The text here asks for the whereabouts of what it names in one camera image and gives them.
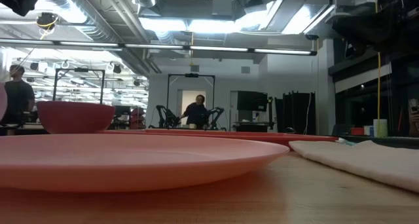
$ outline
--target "white napkin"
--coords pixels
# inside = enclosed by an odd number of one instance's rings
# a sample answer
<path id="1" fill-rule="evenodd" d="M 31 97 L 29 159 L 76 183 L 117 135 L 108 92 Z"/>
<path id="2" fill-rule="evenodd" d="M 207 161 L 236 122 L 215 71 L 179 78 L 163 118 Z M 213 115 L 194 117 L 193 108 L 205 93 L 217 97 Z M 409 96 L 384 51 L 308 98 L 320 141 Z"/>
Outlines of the white napkin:
<path id="1" fill-rule="evenodd" d="M 324 141 L 290 141 L 306 159 L 419 193 L 419 150 L 364 141 L 349 146 Z"/>

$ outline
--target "dark shirt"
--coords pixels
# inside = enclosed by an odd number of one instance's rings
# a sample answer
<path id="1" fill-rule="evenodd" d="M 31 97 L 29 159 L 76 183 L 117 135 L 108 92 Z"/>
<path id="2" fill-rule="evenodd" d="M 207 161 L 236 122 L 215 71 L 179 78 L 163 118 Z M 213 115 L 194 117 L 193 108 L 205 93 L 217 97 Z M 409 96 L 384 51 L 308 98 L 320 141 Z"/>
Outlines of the dark shirt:
<path id="1" fill-rule="evenodd" d="M 27 111 L 29 101 L 35 99 L 32 86 L 21 81 L 9 81 L 5 84 L 7 110 L 3 123 L 19 122 L 20 115 Z"/>
<path id="2" fill-rule="evenodd" d="M 206 124 L 206 119 L 202 115 L 206 112 L 207 109 L 204 105 L 191 103 L 183 113 L 184 116 L 188 117 L 186 124 L 196 124 L 197 129 L 202 129 L 202 127 Z"/>

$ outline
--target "man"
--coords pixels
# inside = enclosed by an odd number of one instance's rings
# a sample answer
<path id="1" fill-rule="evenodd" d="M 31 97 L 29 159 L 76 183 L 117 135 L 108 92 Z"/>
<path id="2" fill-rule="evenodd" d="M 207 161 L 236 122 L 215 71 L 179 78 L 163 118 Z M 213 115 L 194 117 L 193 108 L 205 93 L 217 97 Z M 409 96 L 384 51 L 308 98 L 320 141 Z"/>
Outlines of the man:
<path id="1" fill-rule="evenodd" d="M 7 110 L 2 123 L 21 123 L 24 111 L 32 111 L 35 106 L 35 95 L 32 87 L 22 80 L 25 69 L 20 65 L 10 67 L 10 76 L 13 78 L 5 84 L 7 93 Z"/>
<path id="2" fill-rule="evenodd" d="M 419 112 L 415 111 L 410 114 L 409 136 L 419 137 L 419 130 L 416 125 L 419 123 Z"/>
<path id="3" fill-rule="evenodd" d="M 188 117 L 186 122 L 187 125 L 196 125 L 196 129 L 203 129 L 206 124 L 205 117 L 202 114 L 207 112 L 204 106 L 205 97 L 198 95 L 195 99 L 195 103 L 191 103 L 186 108 L 186 111 L 182 114 L 181 119 Z"/>

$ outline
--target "table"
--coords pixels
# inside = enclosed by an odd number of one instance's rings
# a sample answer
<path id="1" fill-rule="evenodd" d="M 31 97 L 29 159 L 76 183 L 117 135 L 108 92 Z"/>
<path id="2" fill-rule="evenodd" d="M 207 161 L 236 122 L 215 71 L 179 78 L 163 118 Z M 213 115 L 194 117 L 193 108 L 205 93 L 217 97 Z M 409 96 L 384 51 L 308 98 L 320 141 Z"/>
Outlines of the table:
<path id="1" fill-rule="evenodd" d="M 295 153 L 265 170 L 169 191 L 68 194 L 0 189 L 0 223 L 417 223 L 419 195 Z"/>
<path id="2" fill-rule="evenodd" d="M 419 138 L 407 138 L 407 137 L 387 137 L 387 138 L 372 138 L 370 136 L 339 136 L 348 141 L 362 142 L 371 140 L 379 145 L 394 147 L 394 148 L 405 148 L 405 149 L 419 149 Z"/>
<path id="3" fill-rule="evenodd" d="M 16 128 L 16 126 L 17 124 L 8 124 L 6 126 L 0 126 L 0 130 L 4 131 L 6 136 L 48 134 L 40 123 L 28 122 L 21 128 Z"/>

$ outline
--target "metal frame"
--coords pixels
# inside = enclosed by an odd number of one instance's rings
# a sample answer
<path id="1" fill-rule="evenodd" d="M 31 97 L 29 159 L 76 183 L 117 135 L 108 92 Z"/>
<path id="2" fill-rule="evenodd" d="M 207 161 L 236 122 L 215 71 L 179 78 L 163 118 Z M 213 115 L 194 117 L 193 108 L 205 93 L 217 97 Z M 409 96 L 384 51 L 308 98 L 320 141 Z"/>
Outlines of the metal frame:
<path id="1" fill-rule="evenodd" d="M 58 68 L 55 69 L 55 79 L 54 79 L 54 93 L 52 94 L 52 101 L 55 101 L 56 95 L 57 95 L 57 83 L 58 80 L 60 80 L 62 77 L 65 76 L 58 76 L 58 73 L 60 71 L 65 71 L 65 73 L 68 73 L 69 71 L 75 71 L 75 72 L 89 72 L 89 71 L 95 71 L 95 72 L 102 72 L 102 81 L 100 86 L 100 104 L 103 102 L 103 88 L 105 87 L 105 70 L 102 69 L 80 69 L 80 68 L 73 68 L 73 69 L 64 69 L 64 68 Z"/>
<path id="2" fill-rule="evenodd" d="M 168 75 L 168 93 L 166 97 L 166 108 L 169 108 L 169 91 L 170 91 L 170 77 L 172 76 L 183 76 L 188 77 L 188 74 L 169 74 Z M 215 102 L 215 75 L 194 75 L 196 77 L 212 77 L 213 84 L 212 84 L 212 108 L 214 108 L 214 102 Z"/>

